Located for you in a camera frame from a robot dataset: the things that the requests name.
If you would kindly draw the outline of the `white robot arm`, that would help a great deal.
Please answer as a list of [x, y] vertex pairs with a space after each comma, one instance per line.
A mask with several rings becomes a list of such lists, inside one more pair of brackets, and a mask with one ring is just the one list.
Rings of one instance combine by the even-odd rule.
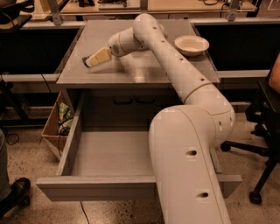
[[165, 28], [141, 14], [87, 56], [87, 67], [134, 51], [153, 52], [181, 103], [161, 110], [149, 131], [150, 158], [165, 224], [230, 224], [210, 156], [235, 124], [235, 112], [217, 87], [166, 39]]

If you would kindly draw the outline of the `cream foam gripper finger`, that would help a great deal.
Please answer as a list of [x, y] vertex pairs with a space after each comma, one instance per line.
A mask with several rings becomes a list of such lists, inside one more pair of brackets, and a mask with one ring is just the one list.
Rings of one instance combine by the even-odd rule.
[[111, 60], [112, 54], [111, 51], [107, 47], [103, 47], [98, 52], [94, 53], [91, 56], [88, 56], [87, 64], [89, 67], [94, 67], [103, 62]]

